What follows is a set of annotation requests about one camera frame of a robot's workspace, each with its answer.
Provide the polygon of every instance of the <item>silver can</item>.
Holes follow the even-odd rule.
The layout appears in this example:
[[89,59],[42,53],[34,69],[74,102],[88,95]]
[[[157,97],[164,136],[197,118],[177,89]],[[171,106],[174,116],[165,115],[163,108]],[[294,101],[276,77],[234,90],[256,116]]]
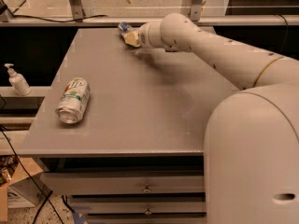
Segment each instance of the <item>silver can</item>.
[[90,98],[90,85],[80,77],[68,82],[56,113],[64,123],[77,123],[83,119],[83,115]]

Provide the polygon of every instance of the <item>white bottle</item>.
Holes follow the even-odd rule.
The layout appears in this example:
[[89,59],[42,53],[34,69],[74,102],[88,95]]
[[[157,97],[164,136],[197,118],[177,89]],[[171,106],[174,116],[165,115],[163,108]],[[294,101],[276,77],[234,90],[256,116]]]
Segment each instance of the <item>white bottle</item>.
[[14,69],[10,68],[13,66],[12,63],[6,63],[5,67],[8,69],[7,72],[9,73],[9,82],[14,87],[16,92],[21,95],[27,95],[30,93],[31,89],[24,78],[23,75],[17,73]]

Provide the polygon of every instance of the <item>wooden drawer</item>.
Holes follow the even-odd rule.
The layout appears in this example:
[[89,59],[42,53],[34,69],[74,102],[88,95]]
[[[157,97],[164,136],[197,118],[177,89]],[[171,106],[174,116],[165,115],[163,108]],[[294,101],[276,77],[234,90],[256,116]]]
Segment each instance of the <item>wooden drawer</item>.
[[201,214],[87,215],[89,224],[206,224]]
[[151,194],[70,197],[69,205],[82,214],[205,213],[205,195]]
[[204,192],[197,172],[44,173],[41,180],[56,194],[141,194]]

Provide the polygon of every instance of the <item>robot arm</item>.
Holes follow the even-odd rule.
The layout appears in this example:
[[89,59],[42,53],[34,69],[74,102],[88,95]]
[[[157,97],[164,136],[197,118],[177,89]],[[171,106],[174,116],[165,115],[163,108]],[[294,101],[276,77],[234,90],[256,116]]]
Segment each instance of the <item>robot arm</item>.
[[145,48],[191,51],[240,90],[299,80],[299,62],[201,30],[181,14],[140,27]]
[[247,89],[222,101],[206,126],[207,223],[299,223],[299,62],[202,31],[180,14],[143,25],[139,39],[191,51]]

